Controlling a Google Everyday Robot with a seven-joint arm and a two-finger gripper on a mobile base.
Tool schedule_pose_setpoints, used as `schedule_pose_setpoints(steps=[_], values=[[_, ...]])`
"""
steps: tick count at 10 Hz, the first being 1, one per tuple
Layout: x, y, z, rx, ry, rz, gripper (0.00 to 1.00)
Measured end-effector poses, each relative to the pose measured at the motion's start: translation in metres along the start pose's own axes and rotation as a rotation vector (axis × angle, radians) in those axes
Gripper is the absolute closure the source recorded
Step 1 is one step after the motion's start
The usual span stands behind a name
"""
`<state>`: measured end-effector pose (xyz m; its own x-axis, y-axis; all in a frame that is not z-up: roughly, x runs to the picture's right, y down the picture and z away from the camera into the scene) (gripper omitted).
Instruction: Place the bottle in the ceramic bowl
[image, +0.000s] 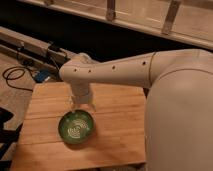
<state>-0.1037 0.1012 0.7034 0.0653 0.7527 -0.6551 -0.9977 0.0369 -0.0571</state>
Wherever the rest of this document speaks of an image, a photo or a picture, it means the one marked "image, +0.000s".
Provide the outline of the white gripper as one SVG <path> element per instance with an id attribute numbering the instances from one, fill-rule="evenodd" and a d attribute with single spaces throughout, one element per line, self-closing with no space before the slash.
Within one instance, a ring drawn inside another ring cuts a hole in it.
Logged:
<path id="1" fill-rule="evenodd" d="M 93 111 L 96 111 L 95 105 L 91 104 L 93 101 L 93 92 L 88 83 L 72 84 L 72 95 L 69 97 L 70 111 L 74 111 L 73 102 L 76 105 L 90 104 Z"/>

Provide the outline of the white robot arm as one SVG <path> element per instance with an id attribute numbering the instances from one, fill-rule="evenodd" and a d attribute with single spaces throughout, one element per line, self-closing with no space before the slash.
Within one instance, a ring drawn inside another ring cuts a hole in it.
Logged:
<path id="1" fill-rule="evenodd" d="M 92 83 L 146 88 L 146 171 L 213 171 L 213 53 L 158 51 L 107 62 L 79 53 L 62 65 L 74 106 Z"/>

